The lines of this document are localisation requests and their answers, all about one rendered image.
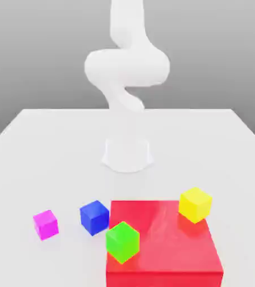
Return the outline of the small yellow cube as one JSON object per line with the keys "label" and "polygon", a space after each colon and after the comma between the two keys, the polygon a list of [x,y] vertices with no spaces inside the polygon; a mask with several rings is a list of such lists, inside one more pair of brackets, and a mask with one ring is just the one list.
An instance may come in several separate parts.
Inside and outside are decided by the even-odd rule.
{"label": "small yellow cube", "polygon": [[198,187],[180,195],[178,212],[196,224],[205,219],[211,210],[212,197]]}

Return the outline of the small magenta cube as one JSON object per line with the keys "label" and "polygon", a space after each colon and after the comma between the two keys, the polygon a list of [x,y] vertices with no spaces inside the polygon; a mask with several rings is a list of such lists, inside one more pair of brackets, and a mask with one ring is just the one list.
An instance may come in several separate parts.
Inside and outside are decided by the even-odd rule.
{"label": "small magenta cube", "polygon": [[51,210],[34,215],[33,221],[40,240],[46,240],[59,233],[57,218]]}

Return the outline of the large red box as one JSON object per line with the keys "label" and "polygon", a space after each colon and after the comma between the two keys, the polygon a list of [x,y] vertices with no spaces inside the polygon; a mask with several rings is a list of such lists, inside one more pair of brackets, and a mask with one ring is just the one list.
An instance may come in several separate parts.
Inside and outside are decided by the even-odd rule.
{"label": "large red box", "polygon": [[106,287],[221,287],[224,270],[206,220],[190,222],[178,201],[112,201],[109,225],[140,233],[140,251],[106,257]]}

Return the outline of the small green cube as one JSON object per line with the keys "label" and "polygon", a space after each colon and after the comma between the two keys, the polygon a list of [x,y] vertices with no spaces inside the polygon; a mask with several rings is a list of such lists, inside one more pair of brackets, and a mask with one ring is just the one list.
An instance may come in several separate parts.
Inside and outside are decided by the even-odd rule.
{"label": "small green cube", "polygon": [[106,233],[106,251],[124,264],[140,251],[140,233],[121,221]]}

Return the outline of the small blue cube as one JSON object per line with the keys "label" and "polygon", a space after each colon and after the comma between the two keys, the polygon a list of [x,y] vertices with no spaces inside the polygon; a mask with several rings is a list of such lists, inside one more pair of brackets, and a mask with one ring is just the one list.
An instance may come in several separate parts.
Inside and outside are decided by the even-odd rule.
{"label": "small blue cube", "polygon": [[90,235],[95,235],[109,227],[109,210],[98,200],[80,207],[82,226]]}

